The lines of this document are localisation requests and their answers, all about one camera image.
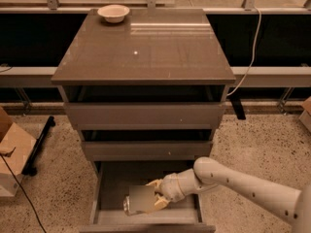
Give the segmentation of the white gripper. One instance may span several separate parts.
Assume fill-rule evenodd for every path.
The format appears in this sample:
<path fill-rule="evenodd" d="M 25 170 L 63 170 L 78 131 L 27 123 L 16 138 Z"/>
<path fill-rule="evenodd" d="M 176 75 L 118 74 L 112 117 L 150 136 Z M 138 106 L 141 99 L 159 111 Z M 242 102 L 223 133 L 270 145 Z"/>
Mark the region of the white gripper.
<path fill-rule="evenodd" d="M 179 202 L 185 199 L 185 195 L 179 185 L 178 176 L 173 173 L 163 179 L 156 179 L 148 183 L 155 189 L 155 203 L 152 205 L 151 213 L 165 209 L 170 202 Z"/>

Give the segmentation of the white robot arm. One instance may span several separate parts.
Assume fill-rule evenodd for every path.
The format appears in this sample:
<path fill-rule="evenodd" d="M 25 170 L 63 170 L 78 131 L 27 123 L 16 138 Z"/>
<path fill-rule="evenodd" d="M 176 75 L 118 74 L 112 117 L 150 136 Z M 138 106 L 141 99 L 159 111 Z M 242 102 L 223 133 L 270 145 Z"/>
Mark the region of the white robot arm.
<path fill-rule="evenodd" d="M 311 184 L 294 189 L 255 176 L 234 171 L 210 157 L 200 157 L 193 167 L 148 183 L 155 189 L 155 207 L 159 211 L 188 195 L 225 186 L 249 199 L 292 227 L 292 233 L 311 233 Z"/>

